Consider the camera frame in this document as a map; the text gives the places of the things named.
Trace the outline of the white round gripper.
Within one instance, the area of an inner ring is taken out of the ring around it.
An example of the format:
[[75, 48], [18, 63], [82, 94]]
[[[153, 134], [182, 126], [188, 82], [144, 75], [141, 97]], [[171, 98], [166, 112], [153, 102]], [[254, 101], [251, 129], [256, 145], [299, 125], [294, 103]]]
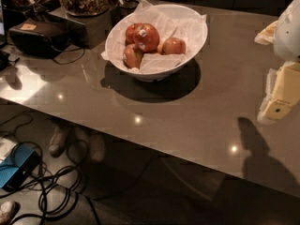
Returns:
[[283, 119], [300, 101], [300, 0], [292, 0], [277, 21], [267, 25], [254, 41], [274, 45], [275, 54], [285, 61], [266, 77], [265, 98], [257, 120], [270, 125]]

